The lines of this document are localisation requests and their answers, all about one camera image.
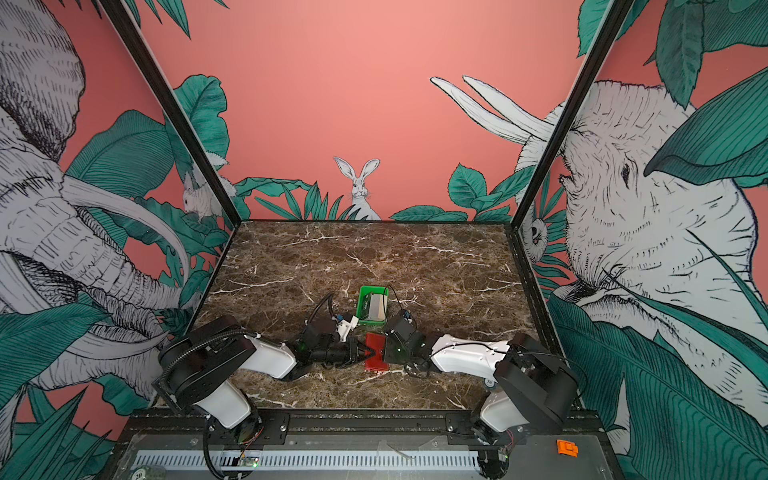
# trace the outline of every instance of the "wallpaper mural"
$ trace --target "wallpaper mural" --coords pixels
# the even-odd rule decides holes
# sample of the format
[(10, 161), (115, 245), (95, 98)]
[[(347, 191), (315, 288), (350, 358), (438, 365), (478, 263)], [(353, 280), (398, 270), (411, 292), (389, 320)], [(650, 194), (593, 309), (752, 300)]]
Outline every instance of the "wallpaper mural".
[[(0, 0), (0, 478), (103, 468), (120, 419), (154, 398), (157, 354), (187, 328), (230, 236), (98, 4), (78, 6)], [(94, 122), (127, 95), (103, 81), (103, 57), (81, 60), (94, 43), (152, 116)], [(216, 84), (193, 77), (178, 94), (215, 103)], [(198, 118), (216, 124), (216, 109)], [(212, 135), (210, 155), (224, 156), (226, 128)]]
[[(180, 101), (243, 218), (510, 220), (551, 134), (554, 117), (536, 115), (567, 97), (590, 41), (578, 5), (558, 0), (158, 3), (127, 5), (171, 85), (217, 79), (205, 98), (227, 155), (201, 106)], [(467, 73), (495, 87), (450, 83)], [(190, 205), (206, 212), (198, 184), (190, 172)]]
[(526, 253), (628, 478), (768, 478), (768, 2), (638, 0), (631, 21)]

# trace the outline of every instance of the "marble tabletop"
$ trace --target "marble tabletop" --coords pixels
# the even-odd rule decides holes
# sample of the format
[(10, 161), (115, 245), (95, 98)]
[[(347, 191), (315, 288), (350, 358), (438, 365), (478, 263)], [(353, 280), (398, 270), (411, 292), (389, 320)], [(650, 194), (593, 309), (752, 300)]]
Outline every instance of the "marble tabletop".
[[(195, 326), (231, 314), (268, 338), (289, 339), (326, 293), (335, 293), (336, 312), (354, 313), (364, 285), (393, 286), (424, 333), (537, 337), (504, 227), (466, 223), (243, 223)], [(371, 329), (354, 333), (362, 340)], [(474, 376), (420, 379), (401, 366), (376, 373), (362, 363), (314, 366), (295, 382), (240, 370), (232, 381), (257, 406), (298, 409), (473, 409), (486, 393)]]

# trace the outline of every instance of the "rabbit ear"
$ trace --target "rabbit ear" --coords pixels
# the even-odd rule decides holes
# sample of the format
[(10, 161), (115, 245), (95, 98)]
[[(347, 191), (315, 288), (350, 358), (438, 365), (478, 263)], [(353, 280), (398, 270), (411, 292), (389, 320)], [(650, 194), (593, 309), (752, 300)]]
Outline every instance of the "rabbit ear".
[(192, 190), (192, 176), (189, 172), (184, 175), (184, 189)]
[(357, 176), (355, 175), (355, 169), (352, 168), (352, 165), (346, 163), (345, 160), (334, 157), (333, 160), (336, 161), (336, 164), (339, 165), (339, 170), (341, 170), (341, 173), (349, 178), (350, 180), (355, 180)]
[(362, 168), (362, 173), (360, 174), (360, 178), (368, 177), (370, 174), (373, 173), (373, 171), (376, 168), (379, 168), (379, 164), (381, 162), (378, 158), (374, 158), (373, 160), (369, 160), (366, 162), (366, 166)]

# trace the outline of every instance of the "black vertical post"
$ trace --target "black vertical post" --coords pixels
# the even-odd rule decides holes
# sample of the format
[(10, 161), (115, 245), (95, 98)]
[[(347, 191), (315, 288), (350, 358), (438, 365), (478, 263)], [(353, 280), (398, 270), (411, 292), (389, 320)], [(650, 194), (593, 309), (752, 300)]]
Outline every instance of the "black vertical post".
[(541, 188), (541, 184), (544, 183), (544, 178), (547, 176), (547, 172), (549, 172), (552, 162), (558, 157), (560, 146), (563, 144), (565, 136), (568, 135), (568, 131), (571, 129), (571, 125), (576, 119), (581, 104), (584, 103), (584, 99), (587, 97), (595, 77), (598, 76), (598, 72), (603, 65), (605, 57), (608, 55), (608, 51), (611, 50), (611, 46), (613, 45), (621, 26), (624, 24), (624, 19), (627, 17), (627, 13), (629, 13), (632, 1), (633, 0), (613, 0), (611, 6), (608, 7), (600, 31), (598, 31), (594, 37), (594, 42), (587, 54), (587, 59), (581, 67), (581, 71), (576, 78), (576, 83), (574, 84), (573, 89), (571, 89), (571, 95), (565, 102), (563, 113), (560, 115), (557, 124), (554, 126), (552, 136), (549, 138), (547, 147), (541, 155), (536, 171), (531, 178), (531, 183), (528, 185), (528, 189), (525, 191), (525, 195), (523, 195), (523, 199), (518, 205), (515, 218), (512, 219), (513, 230), (517, 231), (520, 228), (525, 214), (533, 204), (536, 192)]
[(200, 172), (202, 172), (206, 182), (210, 185), (211, 190), (214, 191), (214, 195), (216, 195), (219, 203), (221, 203), (223, 213), (229, 217), (232, 225), (236, 227), (241, 222), (237, 209), (221, 185), (216, 171), (208, 163), (203, 145), (198, 141), (192, 125), (187, 120), (184, 111), (181, 110), (181, 106), (176, 102), (173, 91), (165, 81), (165, 77), (155, 63), (149, 49), (144, 44), (141, 34), (137, 31), (121, 0), (101, 0), (101, 6), (107, 12), (107, 16), (111, 20), (114, 29), (118, 31), (120, 38), (122, 38), (125, 47), (134, 58), (139, 70), (144, 74), (144, 78), (147, 80), (155, 97), (157, 97), (157, 101), (160, 102), (169, 121), (176, 129), (182, 143), (189, 150), (195, 164), (200, 168)]

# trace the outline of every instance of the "orange plastic clip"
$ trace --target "orange plastic clip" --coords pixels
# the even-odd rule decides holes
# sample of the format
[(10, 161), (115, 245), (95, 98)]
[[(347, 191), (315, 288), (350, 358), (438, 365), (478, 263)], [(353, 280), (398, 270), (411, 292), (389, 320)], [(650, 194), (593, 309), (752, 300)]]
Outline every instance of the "orange plastic clip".
[(561, 455), (570, 455), (571, 457), (578, 457), (578, 447), (573, 442), (566, 440), (558, 440), (558, 453)]

